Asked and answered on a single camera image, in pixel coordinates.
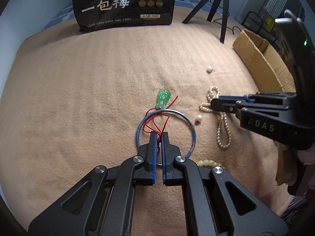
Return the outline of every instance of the yellow bead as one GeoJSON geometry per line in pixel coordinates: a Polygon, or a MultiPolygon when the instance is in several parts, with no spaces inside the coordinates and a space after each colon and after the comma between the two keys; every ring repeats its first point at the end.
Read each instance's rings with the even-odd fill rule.
{"type": "Polygon", "coordinates": [[[199,162],[197,162],[197,165],[198,165],[199,167],[202,167],[202,166],[204,165],[204,162],[203,162],[202,160],[200,160],[199,162]]]}

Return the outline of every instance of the cardboard box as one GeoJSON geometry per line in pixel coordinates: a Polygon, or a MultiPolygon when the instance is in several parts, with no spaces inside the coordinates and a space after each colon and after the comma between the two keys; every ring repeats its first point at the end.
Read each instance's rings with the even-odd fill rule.
{"type": "Polygon", "coordinates": [[[287,66],[265,39],[243,30],[234,41],[233,48],[251,73],[259,91],[296,92],[287,66]]]}

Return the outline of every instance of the beige blanket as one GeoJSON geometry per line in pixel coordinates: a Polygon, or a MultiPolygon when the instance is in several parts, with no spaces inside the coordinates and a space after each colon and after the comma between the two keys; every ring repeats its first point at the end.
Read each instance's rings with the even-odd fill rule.
{"type": "MultiPolygon", "coordinates": [[[[135,155],[135,130],[155,106],[161,88],[172,106],[191,120],[200,114],[212,85],[222,95],[254,93],[257,87],[232,48],[236,35],[199,12],[175,8],[170,26],[130,27],[80,34],[69,20],[21,45],[0,102],[0,182],[17,220],[31,220],[95,166],[112,167],[135,155]],[[215,72],[206,73],[212,66],[215,72]]],[[[196,126],[192,160],[212,159],[268,207],[282,213],[291,197],[276,186],[277,149],[271,140],[240,128],[228,117],[229,149],[216,143],[218,117],[203,114],[196,126]]],[[[170,141],[186,153],[188,126],[171,118],[170,141]]],[[[141,134],[141,143],[148,142],[141,134]]],[[[185,235],[180,187],[165,187],[161,170],[153,187],[138,187],[133,235],[185,235]]]]}

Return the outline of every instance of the pearl earring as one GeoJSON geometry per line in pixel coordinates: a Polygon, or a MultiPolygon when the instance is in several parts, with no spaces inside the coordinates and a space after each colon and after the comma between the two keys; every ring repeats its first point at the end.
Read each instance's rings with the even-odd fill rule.
{"type": "Polygon", "coordinates": [[[202,115],[199,114],[199,115],[197,115],[197,117],[196,117],[196,119],[195,119],[195,125],[198,124],[198,123],[200,123],[201,121],[202,121],[202,115]]]}
{"type": "Polygon", "coordinates": [[[208,68],[207,68],[207,73],[211,73],[211,72],[213,72],[213,71],[215,71],[211,66],[209,66],[208,68]]]}

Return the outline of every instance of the tripod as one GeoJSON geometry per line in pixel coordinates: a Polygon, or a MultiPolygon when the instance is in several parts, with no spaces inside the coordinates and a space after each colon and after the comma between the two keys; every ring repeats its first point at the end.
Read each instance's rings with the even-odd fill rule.
{"type": "MultiPolygon", "coordinates": [[[[190,14],[184,19],[183,23],[187,24],[192,17],[208,2],[209,0],[201,0],[197,6],[190,12],[190,14]]],[[[210,9],[209,15],[207,17],[207,21],[211,22],[213,16],[215,15],[220,3],[222,0],[214,0],[212,7],[210,9]]],[[[225,39],[225,32],[226,32],[226,25],[227,25],[227,17],[229,13],[229,1],[230,0],[223,0],[223,15],[222,15],[222,27],[221,27],[221,36],[220,42],[224,43],[225,39]]]]}

